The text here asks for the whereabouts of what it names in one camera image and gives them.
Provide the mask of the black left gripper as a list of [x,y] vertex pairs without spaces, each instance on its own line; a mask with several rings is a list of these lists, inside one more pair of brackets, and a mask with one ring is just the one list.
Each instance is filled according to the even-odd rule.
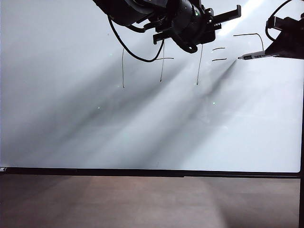
[[155,27],[153,43],[171,38],[182,50],[195,53],[197,45],[213,42],[221,24],[241,17],[241,6],[214,15],[212,8],[202,4],[167,4],[164,18]]

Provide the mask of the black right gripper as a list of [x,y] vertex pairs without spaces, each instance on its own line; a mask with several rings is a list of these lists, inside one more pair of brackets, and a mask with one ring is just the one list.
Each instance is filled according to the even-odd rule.
[[304,58],[304,20],[273,16],[266,22],[266,31],[275,29],[280,34],[265,50],[265,54],[281,58]]

